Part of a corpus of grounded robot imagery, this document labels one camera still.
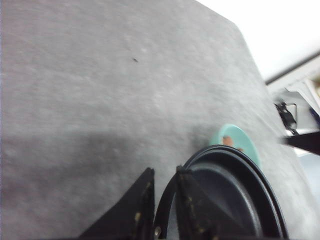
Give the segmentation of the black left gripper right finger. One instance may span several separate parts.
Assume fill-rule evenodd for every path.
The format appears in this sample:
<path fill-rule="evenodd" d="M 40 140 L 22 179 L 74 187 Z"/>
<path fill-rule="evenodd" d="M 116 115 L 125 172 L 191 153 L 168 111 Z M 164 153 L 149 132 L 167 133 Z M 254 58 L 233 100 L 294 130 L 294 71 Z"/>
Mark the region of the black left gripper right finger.
<path fill-rule="evenodd" d="M 183 166 L 176 168 L 176 219 L 181 240 L 219 240 L 240 235 L 240 225 L 213 203 Z"/>

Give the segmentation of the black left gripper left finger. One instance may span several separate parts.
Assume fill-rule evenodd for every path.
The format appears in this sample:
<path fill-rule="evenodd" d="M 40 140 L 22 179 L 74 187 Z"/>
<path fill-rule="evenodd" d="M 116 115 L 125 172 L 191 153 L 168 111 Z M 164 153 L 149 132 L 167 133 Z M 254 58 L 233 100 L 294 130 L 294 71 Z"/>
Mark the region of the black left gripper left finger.
<path fill-rule="evenodd" d="M 152 240 L 155 171 L 146 168 L 121 199 L 87 228 L 79 240 Z"/>

